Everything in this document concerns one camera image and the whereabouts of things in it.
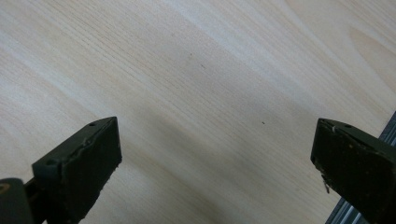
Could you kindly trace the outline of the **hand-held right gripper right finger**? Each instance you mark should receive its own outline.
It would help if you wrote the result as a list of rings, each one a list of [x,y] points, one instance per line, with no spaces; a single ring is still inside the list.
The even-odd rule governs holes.
[[[319,119],[310,160],[326,185],[370,224],[396,224],[396,146],[344,122]]]

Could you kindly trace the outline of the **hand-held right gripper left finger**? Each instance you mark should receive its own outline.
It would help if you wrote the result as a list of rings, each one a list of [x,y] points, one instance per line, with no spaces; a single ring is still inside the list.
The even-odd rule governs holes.
[[[109,117],[84,126],[34,162],[26,190],[35,223],[78,224],[121,160],[118,120]]]

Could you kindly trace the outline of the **grey metal table edge rail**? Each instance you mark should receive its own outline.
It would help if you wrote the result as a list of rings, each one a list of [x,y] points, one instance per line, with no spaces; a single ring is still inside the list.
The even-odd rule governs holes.
[[[396,147],[396,111],[391,116],[379,139],[393,147]],[[332,210],[325,224],[369,224],[362,214],[341,198]]]

